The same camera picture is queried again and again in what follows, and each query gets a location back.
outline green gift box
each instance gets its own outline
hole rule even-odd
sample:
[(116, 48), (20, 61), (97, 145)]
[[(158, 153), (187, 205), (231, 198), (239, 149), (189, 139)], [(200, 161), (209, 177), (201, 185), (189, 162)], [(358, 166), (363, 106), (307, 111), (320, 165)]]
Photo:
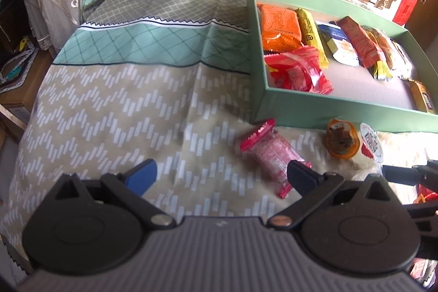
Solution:
[(438, 105), (438, 75), (407, 29), (344, 0), (248, 0), (252, 122), (274, 118), (279, 126), (325, 129), (331, 119), (338, 118), (365, 122), (378, 131), (438, 132), (438, 115), (414, 109), (406, 81), (396, 77), (389, 82), (377, 81), (366, 68), (339, 64), (329, 53), (330, 65), (323, 72), (334, 87), (330, 95), (269, 87), (257, 3), (304, 8), (315, 20), (325, 22), (350, 16), (362, 26), (385, 31), (406, 50), (417, 70), (417, 79)]

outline patterned bedsheet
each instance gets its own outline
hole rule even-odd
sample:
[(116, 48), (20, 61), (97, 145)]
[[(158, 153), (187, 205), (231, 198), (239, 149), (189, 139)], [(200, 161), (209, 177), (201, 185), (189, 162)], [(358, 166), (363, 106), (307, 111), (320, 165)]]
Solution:
[[(239, 150), (253, 130), (246, 3), (104, 0), (87, 17), (47, 73), (19, 146), (0, 224), (19, 253), (23, 227), (62, 173), (97, 178), (153, 158), (157, 182), (144, 198), (178, 221), (266, 219), (299, 199), (295, 191), (277, 198)], [(331, 158), (321, 131), (280, 132), (318, 172), (361, 179), (376, 171)], [(387, 164), (438, 158), (435, 134), (379, 135)]]

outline pink candy wrapper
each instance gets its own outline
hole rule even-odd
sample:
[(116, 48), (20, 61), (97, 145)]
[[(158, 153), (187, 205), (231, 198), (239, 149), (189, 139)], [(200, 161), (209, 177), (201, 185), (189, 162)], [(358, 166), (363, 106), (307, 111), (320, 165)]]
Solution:
[(241, 151), (249, 151), (257, 160), (263, 171), (275, 182), (281, 184), (277, 192), (280, 198), (286, 198), (292, 186), (287, 181), (287, 165), (297, 160), (307, 167), (311, 163), (305, 161), (292, 148), (290, 143), (275, 129), (275, 120), (268, 119), (256, 132), (240, 144)]

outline metal screw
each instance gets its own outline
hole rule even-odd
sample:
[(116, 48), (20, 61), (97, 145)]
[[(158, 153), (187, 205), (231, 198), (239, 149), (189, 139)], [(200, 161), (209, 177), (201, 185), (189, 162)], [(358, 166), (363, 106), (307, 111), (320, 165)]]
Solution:
[(156, 214), (151, 218), (151, 223), (159, 226), (171, 225), (174, 220), (167, 214)]
[(277, 227), (288, 227), (292, 224), (292, 218), (287, 215), (275, 215), (269, 219), (269, 223)]

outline beige zigzag fabric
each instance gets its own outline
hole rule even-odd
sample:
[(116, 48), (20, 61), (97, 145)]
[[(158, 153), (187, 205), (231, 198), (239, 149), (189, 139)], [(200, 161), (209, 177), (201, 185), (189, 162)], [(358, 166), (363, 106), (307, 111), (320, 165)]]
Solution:
[[(178, 221), (184, 215), (273, 215), (299, 195), (277, 198), (275, 184), (240, 152), (240, 141), (254, 129), (249, 117), (248, 75), (203, 64), (54, 65), (20, 143), (1, 232), (24, 254), (22, 230), (62, 173), (98, 178), (147, 158), (156, 160), (158, 177), (144, 198)], [(322, 131), (280, 132), (318, 172), (360, 179), (377, 171), (331, 158)], [(380, 136), (388, 164), (438, 158), (435, 134)]]

